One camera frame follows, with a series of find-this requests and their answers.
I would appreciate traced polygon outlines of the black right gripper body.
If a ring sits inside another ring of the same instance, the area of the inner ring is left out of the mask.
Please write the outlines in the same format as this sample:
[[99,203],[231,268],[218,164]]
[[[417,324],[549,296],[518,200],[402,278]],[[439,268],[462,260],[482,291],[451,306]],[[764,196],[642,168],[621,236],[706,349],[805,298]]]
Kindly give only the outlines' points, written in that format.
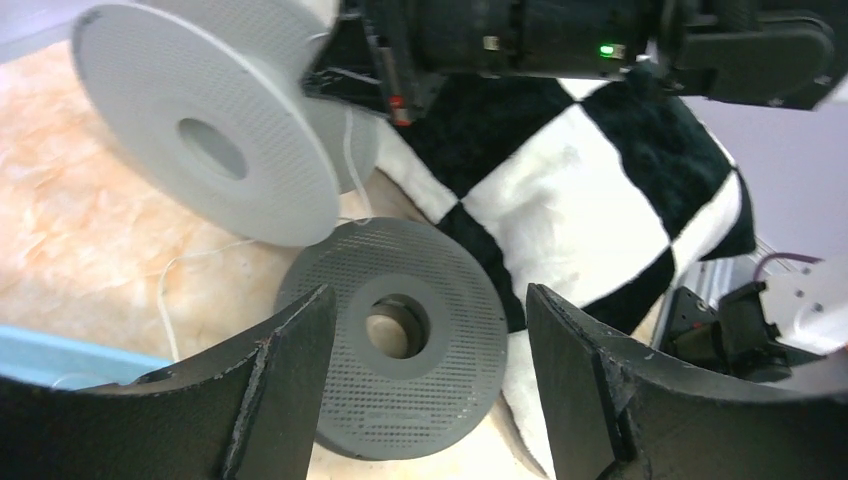
[[345,0],[301,77],[311,98],[409,126],[427,114],[446,77],[429,72],[413,44],[416,1]]

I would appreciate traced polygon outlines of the black cable spool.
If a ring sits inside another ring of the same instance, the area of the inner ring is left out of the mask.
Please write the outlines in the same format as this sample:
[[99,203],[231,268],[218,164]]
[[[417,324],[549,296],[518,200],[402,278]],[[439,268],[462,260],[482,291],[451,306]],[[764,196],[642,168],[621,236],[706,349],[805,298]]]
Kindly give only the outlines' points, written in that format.
[[346,223],[303,250],[276,306],[326,284],[336,333],[316,431],[337,454],[425,457],[487,415],[503,383],[507,324],[478,262],[436,228],[398,218]]

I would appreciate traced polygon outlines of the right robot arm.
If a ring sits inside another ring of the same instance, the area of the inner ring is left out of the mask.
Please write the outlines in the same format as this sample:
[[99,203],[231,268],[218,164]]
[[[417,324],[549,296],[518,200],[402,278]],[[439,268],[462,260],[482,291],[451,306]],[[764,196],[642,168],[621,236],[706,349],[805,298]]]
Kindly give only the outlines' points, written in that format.
[[629,333],[694,264],[755,250],[686,98],[808,109],[846,54],[843,1],[344,1],[302,86],[393,125],[379,167],[490,276],[521,390],[529,284]]

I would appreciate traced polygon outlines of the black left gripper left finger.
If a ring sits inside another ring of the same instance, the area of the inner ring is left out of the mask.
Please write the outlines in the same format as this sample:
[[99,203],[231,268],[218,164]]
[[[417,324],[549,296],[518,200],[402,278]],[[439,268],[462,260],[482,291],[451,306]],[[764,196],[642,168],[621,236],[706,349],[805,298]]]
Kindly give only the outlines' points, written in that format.
[[336,321],[313,289],[267,320],[127,384],[1,382],[5,479],[303,479]]

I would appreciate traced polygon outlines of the grey cable spool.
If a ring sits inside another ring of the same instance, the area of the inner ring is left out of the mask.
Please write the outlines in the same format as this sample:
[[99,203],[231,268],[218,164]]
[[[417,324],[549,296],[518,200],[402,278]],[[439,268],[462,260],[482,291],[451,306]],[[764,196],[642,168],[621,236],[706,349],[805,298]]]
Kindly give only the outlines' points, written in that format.
[[232,233],[326,238],[373,172],[375,117],[305,96],[327,29],[301,1],[111,1],[76,20],[76,73],[150,184]]

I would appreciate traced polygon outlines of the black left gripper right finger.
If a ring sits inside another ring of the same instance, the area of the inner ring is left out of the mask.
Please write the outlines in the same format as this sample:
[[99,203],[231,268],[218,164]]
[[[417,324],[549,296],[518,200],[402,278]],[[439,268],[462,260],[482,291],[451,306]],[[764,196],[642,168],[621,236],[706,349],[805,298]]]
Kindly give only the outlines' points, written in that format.
[[704,370],[601,323],[546,286],[527,321],[559,479],[843,479],[847,395]]

